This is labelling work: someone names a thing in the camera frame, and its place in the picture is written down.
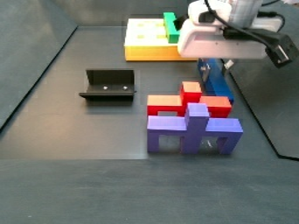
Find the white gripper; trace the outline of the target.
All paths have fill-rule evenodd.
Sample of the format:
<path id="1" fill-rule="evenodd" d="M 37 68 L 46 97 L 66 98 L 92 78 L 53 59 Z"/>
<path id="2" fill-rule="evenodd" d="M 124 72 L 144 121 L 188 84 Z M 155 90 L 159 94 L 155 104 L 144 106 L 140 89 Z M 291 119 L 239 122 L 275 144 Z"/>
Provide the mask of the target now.
<path id="1" fill-rule="evenodd" d="M 235 65 L 232 59 L 263 59 L 283 19 L 260 11 L 263 0 L 196 0 L 181 19 L 177 52 L 184 58 L 228 59 L 223 74 Z M 207 81 L 211 66 L 200 67 Z"/>

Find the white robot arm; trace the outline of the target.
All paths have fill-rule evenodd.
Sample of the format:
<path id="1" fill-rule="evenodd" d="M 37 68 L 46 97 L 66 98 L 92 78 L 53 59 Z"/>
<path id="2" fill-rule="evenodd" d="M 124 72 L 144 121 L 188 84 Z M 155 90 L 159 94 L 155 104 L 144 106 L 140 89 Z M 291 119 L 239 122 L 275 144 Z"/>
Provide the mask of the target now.
<path id="1" fill-rule="evenodd" d="M 280 18 L 257 17 L 263 0 L 196 0 L 180 24 L 177 52 L 183 58 L 256 60 L 267 56 L 265 45 L 236 33 L 239 28 L 276 32 Z"/>

